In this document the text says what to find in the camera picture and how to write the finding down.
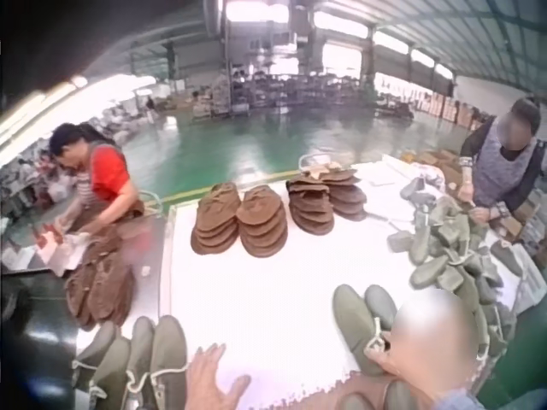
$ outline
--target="sleeve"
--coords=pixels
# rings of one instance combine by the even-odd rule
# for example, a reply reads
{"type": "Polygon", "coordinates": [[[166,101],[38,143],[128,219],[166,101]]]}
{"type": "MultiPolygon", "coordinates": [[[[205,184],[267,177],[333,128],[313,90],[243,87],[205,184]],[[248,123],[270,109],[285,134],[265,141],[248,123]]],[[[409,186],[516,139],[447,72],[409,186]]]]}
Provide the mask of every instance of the sleeve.
{"type": "Polygon", "coordinates": [[[126,162],[120,153],[111,147],[100,147],[93,153],[93,188],[118,194],[129,180],[126,162]]]}
{"type": "Polygon", "coordinates": [[[488,120],[482,126],[469,134],[463,142],[462,150],[460,151],[460,165],[462,167],[471,167],[473,165],[473,157],[480,152],[493,122],[494,119],[488,120]]]}
{"type": "Polygon", "coordinates": [[[536,147],[532,154],[532,158],[530,159],[530,163],[528,164],[528,167],[524,172],[521,183],[518,184],[513,190],[505,194],[503,196],[503,202],[499,202],[497,205],[502,216],[503,208],[499,207],[500,203],[504,203],[508,214],[513,213],[528,198],[530,192],[532,192],[533,186],[536,182],[536,178],[541,173],[541,166],[544,160],[544,154],[545,147],[543,147],[542,145],[536,147]]]}

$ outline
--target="worker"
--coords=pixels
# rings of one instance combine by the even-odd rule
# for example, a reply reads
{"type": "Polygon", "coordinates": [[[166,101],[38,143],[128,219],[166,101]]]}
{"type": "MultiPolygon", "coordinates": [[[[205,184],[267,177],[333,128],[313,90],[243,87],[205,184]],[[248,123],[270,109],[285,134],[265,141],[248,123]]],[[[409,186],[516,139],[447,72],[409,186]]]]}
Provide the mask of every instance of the worker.
{"type": "Polygon", "coordinates": [[[89,126],[62,124],[50,139],[50,153],[76,172],[77,197],[56,220],[66,231],[96,233],[122,217],[142,214],[121,150],[89,126]]]}
{"type": "Polygon", "coordinates": [[[540,122],[535,98],[521,98],[507,114],[490,118],[463,143],[458,197],[473,205],[469,215],[476,223],[510,216],[532,191],[545,152],[535,138],[540,122]]]}

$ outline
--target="factory floor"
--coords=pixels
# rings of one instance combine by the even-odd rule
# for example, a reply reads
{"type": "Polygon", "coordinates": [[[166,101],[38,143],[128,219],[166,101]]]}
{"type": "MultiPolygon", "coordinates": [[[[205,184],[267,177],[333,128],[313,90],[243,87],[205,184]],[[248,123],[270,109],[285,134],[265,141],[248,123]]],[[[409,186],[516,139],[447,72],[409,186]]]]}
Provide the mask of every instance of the factory floor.
{"type": "MultiPolygon", "coordinates": [[[[132,180],[141,190],[155,192],[167,208],[221,181],[286,179],[308,153],[337,151],[353,162],[375,161],[381,154],[400,156],[406,150],[458,150],[466,135],[466,130],[422,113],[412,123],[347,110],[254,113],[204,122],[178,114],[147,126],[123,151],[132,180]]],[[[14,235],[29,237],[25,230],[23,226],[14,235]]],[[[547,387],[547,298],[519,317],[516,335],[479,394],[489,409],[547,387]]]]}

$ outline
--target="shoe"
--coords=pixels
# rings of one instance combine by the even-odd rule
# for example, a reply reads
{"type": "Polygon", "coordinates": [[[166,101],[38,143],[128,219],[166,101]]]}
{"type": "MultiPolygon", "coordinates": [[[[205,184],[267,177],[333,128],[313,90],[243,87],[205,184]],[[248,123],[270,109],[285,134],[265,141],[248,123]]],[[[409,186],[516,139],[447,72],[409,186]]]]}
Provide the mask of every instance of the shoe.
{"type": "Polygon", "coordinates": [[[490,251],[514,275],[522,278],[522,267],[517,261],[516,256],[511,249],[511,245],[503,246],[502,241],[498,240],[490,247],[490,251]]]}
{"type": "Polygon", "coordinates": [[[357,292],[341,284],[332,297],[332,311],[336,324],[353,354],[361,372],[381,376],[384,370],[365,355],[365,348],[376,334],[373,315],[357,292]]]}
{"type": "Polygon", "coordinates": [[[424,182],[424,179],[423,178],[414,178],[410,184],[406,185],[402,190],[401,190],[401,198],[404,199],[405,201],[408,201],[408,199],[410,198],[410,196],[412,194],[414,194],[415,192],[418,192],[419,190],[423,190],[424,188],[426,188],[426,183],[424,182]]]}
{"type": "Polygon", "coordinates": [[[444,272],[437,277],[437,286],[452,293],[462,285],[463,276],[453,266],[447,266],[444,272]]]}
{"type": "Polygon", "coordinates": [[[131,354],[127,362],[127,390],[137,395],[138,404],[154,405],[154,395],[150,390],[150,361],[154,342],[154,324],[150,319],[141,316],[133,326],[131,354]]]}
{"type": "Polygon", "coordinates": [[[469,241],[471,232],[469,228],[469,217],[465,214],[459,214],[455,218],[457,230],[460,232],[458,237],[458,253],[460,256],[466,256],[469,252],[469,241]]]}
{"type": "Polygon", "coordinates": [[[358,393],[352,393],[342,397],[339,404],[336,406],[337,410],[374,410],[374,406],[365,399],[364,396],[358,393]]]}
{"type": "Polygon", "coordinates": [[[448,256],[445,255],[418,266],[410,275],[410,284],[414,289],[424,289],[435,284],[447,265],[448,256]]]}
{"type": "Polygon", "coordinates": [[[387,244],[391,252],[398,254],[400,252],[408,252],[412,246],[412,235],[409,231],[400,231],[387,237],[387,244]]]}
{"type": "Polygon", "coordinates": [[[483,271],[481,257],[478,254],[473,253],[465,260],[463,268],[471,276],[477,278],[483,271]]]}
{"type": "Polygon", "coordinates": [[[159,410],[185,408],[186,403],[186,339],[179,321],[162,316],[156,326],[150,382],[159,410]]]}
{"type": "Polygon", "coordinates": [[[446,255],[444,252],[444,246],[441,244],[441,241],[437,237],[431,235],[429,237],[429,243],[427,244],[429,249],[429,255],[433,258],[438,258],[439,256],[446,255]]]}
{"type": "Polygon", "coordinates": [[[475,323],[477,324],[477,336],[479,340],[478,358],[483,360],[488,355],[490,348],[490,335],[488,334],[488,322],[486,321],[485,313],[482,308],[477,309],[474,313],[475,323]]]}
{"type": "Polygon", "coordinates": [[[475,286],[475,281],[461,266],[457,269],[463,276],[463,283],[454,294],[464,301],[471,312],[475,312],[479,308],[479,291],[475,286]]]}
{"type": "Polygon", "coordinates": [[[497,272],[497,266],[494,265],[490,256],[482,256],[482,275],[492,288],[503,287],[503,279],[497,272]]]}
{"type": "Polygon", "coordinates": [[[124,337],[117,337],[112,342],[89,383],[90,408],[96,410],[123,408],[130,351],[131,345],[124,337]]]}
{"type": "Polygon", "coordinates": [[[111,321],[104,322],[95,337],[72,361],[73,387],[87,391],[93,373],[103,361],[112,342],[120,335],[120,328],[111,321]]]}
{"type": "Polygon", "coordinates": [[[409,258],[416,266],[424,263],[429,255],[429,237],[431,236],[431,227],[429,225],[422,226],[416,230],[412,246],[409,251],[409,258]]]}
{"type": "Polygon", "coordinates": [[[417,208],[423,208],[425,206],[427,209],[433,209],[437,199],[435,196],[427,194],[426,192],[413,192],[409,196],[409,201],[417,208]]]}
{"type": "Polygon", "coordinates": [[[385,391],[384,410],[418,410],[416,401],[408,384],[403,380],[393,380],[385,391]]]}
{"type": "Polygon", "coordinates": [[[447,248],[454,246],[460,237],[459,226],[454,220],[446,220],[437,230],[435,236],[447,248]]]}
{"type": "Polygon", "coordinates": [[[497,293],[484,277],[479,276],[476,278],[475,285],[479,291],[479,302],[481,305],[490,305],[496,302],[497,293]]]}
{"type": "Polygon", "coordinates": [[[503,339],[506,342],[511,342],[515,338],[516,315],[501,302],[497,303],[497,311],[499,312],[503,339]]]}
{"type": "Polygon", "coordinates": [[[379,318],[382,331],[390,331],[397,314],[397,307],[390,294],[381,286],[371,284],[365,291],[364,299],[373,318],[379,318]]]}

